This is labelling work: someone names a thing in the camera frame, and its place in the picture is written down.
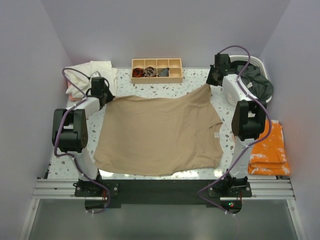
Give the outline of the beige t-shirt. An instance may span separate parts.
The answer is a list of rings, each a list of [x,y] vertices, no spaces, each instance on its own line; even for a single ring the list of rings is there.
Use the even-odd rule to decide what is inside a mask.
[[[115,98],[105,108],[93,156],[96,167],[155,177],[217,167],[223,122],[211,93],[204,84],[179,98]]]

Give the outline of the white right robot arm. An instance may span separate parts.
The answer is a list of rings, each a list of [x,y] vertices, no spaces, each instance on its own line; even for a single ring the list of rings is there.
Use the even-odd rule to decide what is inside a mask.
[[[267,104],[259,102],[248,90],[236,70],[231,68],[228,54],[217,53],[214,56],[206,83],[223,87],[236,103],[231,121],[234,153],[228,173],[233,178],[245,178],[253,146],[265,130]]]

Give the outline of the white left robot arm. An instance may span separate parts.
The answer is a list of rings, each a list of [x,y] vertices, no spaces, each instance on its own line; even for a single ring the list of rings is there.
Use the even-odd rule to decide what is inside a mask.
[[[58,108],[53,113],[53,153],[57,158],[69,157],[81,181],[95,181],[99,175],[87,149],[87,118],[100,111],[114,98],[109,81],[104,77],[93,77],[91,87],[84,93],[83,98],[72,106]]]

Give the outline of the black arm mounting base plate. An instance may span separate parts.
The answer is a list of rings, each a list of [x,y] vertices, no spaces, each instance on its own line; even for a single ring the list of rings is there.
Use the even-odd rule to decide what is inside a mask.
[[[107,180],[98,183],[78,180],[74,195],[84,198],[86,210],[115,209],[123,205],[220,205],[234,213],[242,199],[252,197],[247,180]]]

